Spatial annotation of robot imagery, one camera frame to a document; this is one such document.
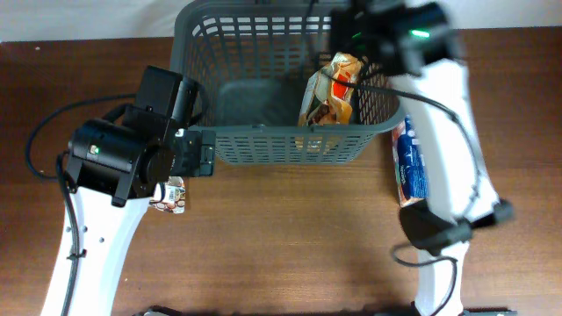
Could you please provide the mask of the beige brown snack pouch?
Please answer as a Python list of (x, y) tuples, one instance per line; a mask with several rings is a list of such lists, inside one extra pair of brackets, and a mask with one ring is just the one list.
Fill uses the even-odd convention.
[(166, 183), (158, 183), (149, 206), (161, 212), (181, 214), (185, 211), (186, 189), (180, 176), (171, 176)]

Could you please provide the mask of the tan orange snack pouch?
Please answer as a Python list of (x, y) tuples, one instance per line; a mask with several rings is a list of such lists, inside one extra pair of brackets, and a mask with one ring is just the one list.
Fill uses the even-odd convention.
[(363, 63), (351, 54), (337, 53), (306, 84), (298, 126), (347, 125), (353, 109), (351, 97)]

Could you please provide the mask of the grey plastic shopping basket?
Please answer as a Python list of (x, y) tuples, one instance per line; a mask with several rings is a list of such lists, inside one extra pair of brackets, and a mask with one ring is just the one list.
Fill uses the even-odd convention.
[(196, 126), (230, 164), (344, 164), (405, 111), (374, 75), (351, 98), (347, 125), (301, 126), (308, 80), (330, 59), (339, 1), (193, 1), (177, 15), (170, 67), (195, 80)]

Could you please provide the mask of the blue rectangular food box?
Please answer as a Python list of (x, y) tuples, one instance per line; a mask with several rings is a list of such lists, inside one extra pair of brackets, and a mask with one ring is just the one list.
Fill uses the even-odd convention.
[(393, 161), (401, 207), (429, 196), (425, 161), (409, 115), (392, 130)]

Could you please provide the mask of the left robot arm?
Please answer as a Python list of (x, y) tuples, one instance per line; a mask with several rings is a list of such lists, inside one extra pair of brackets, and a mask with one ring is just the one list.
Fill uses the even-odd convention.
[(172, 176), (211, 176), (215, 136), (193, 130), (201, 83), (149, 66), (133, 103), (74, 131), (55, 170), (65, 216), (44, 315), (108, 315), (126, 254)]

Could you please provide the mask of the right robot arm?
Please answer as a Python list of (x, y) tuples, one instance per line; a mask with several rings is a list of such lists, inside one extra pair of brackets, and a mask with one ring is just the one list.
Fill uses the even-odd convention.
[(411, 315), (462, 315), (462, 269), (476, 230), (504, 224), (514, 207), (486, 171), (458, 31), (442, 5), (351, 1), (331, 11), (329, 49), (364, 56), (414, 123), (429, 181), (426, 199), (400, 210), (419, 283)]

